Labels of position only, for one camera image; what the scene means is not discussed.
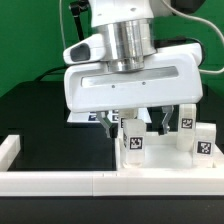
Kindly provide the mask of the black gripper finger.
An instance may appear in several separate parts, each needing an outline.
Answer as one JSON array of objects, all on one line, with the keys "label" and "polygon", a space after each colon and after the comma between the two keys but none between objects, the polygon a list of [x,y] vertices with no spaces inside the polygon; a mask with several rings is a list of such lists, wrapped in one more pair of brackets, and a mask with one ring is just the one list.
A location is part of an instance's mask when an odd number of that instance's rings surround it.
[{"label": "black gripper finger", "polygon": [[109,114],[108,111],[97,111],[96,117],[104,127],[107,137],[110,138],[111,137],[110,128],[112,127],[112,123],[108,118],[108,114]]},{"label": "black gripper finger", "polygon": [[169,121],[172,117],[173,111],[174,111],[173,105],[162,107],[162,112],[164,114],[164,118],[163,118],[162,123],[160,124],[159,130],[158,130],[158,133],[160,135],[165,135],[170,131]]}]

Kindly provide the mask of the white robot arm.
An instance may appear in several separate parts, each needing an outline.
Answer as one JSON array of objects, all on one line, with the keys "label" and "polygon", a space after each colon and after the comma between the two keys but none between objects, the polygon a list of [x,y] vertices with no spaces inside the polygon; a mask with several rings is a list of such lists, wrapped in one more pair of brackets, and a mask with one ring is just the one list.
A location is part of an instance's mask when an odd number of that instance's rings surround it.
[{"label": "white robot arm", "polygon": [[94,34],[63,52],[67,106],[96,112],[109,129],[110,110],[160,107],[159,132],[169,131],[173,107],[198,102],[202,83],[200,44],[157,47],[152,20],[167,16],[159,0],[89,0]]}]

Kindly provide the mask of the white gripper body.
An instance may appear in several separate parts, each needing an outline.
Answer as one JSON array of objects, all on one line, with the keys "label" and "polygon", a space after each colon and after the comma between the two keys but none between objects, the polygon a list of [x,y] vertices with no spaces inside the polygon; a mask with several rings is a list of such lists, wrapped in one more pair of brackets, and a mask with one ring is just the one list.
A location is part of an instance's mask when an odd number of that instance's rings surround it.
[{"label": "white gripper body", "polygon": [[198,102],[202,83],[198,43],[160,48],[133,72],[110,72],[103,62],[73,65],[64,76],[66,103],[74,113]]}]

